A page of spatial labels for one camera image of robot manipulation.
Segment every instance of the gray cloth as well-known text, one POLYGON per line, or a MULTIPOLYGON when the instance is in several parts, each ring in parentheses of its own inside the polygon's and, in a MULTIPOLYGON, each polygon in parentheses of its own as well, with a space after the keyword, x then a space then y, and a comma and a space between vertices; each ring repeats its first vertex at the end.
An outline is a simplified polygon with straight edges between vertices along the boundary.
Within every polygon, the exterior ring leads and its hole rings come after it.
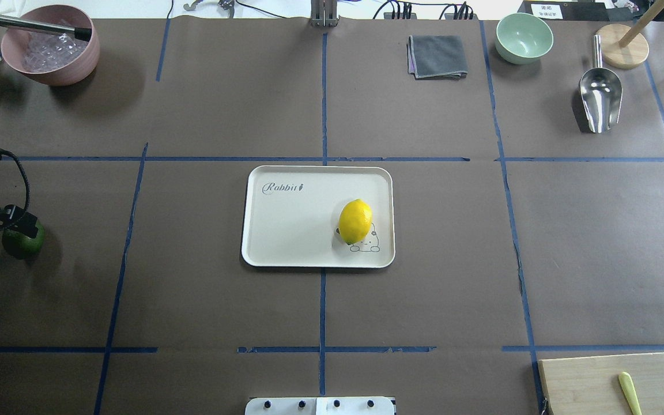
POLYGON ((409 73, 414 78, 464 78, 468 62, 459 36, 409 36, 409 73))

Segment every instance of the bowl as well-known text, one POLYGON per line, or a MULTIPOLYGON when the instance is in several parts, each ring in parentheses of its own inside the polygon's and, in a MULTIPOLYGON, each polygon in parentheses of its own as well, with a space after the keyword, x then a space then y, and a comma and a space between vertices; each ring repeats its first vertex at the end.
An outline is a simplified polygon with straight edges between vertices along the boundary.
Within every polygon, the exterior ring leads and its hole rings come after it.
POLYGON ((553 47, 553 31, 542 19, 514 13, 496 26, 496 51, 516 65, 536 62, 553 47))
POLYGON ((44 21, 60 24, 61 19, 75 27, 86 27, 92 30, 92 39, 84 48, 84 52, 76 59, 52 71, 34 73, 24 68, 23 60, 27 52, 30 32, 19 29, 7 29, 2 39, 2 58, 7 65, 23 74, 27 78, 52 86, 66 86, 89 76, 99 61, 99 36, 94 28, 94 22, 84 11, 66 5, 52 5, 39 7, 22 15, 23 19, 44 21))

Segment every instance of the pink bowl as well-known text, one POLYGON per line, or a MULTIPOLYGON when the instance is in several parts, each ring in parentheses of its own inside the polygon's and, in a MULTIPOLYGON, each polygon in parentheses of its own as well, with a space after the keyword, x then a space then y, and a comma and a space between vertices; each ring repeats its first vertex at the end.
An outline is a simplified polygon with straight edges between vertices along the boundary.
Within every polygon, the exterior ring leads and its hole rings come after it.
POLYGON ((90 27, 92 39, 86 45, 84 52, 71 63, 47 73, 31 73, 31 71, 26 71, 22 65, 29 43, 29 32, 7 29, 2 39, 2 58, 11 68, 27 78, 52 86, 75 84, 94 71, 99 61, 99 37, 94 28, 94 22, 82 10, 65 5, 44 6, 24 13, 22 18, 54 24, 59 24, 61 19, 65 19, 75 27, 90 27))

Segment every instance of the wooden cutting board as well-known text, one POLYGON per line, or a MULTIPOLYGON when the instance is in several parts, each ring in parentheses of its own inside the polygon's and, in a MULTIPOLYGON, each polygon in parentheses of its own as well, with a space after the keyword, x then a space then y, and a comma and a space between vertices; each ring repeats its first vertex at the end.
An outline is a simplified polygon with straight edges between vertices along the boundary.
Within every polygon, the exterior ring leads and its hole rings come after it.
POLYGON ((664 353, 538 361, 551 415, 632 415, 619 373, 632 375, 642 415, 664 415, 664 353))

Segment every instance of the cartoon drawing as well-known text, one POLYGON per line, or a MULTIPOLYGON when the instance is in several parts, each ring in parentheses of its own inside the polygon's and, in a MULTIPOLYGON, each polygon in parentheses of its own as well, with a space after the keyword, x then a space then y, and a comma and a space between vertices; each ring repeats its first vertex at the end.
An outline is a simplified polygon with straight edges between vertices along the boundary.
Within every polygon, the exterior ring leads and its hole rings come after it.
POLYGON ((376 224, 371 223, 371 231, 360 242, 350 245, 350 250, 353 252, 379 252, 379 238, 376 233, 376 224))

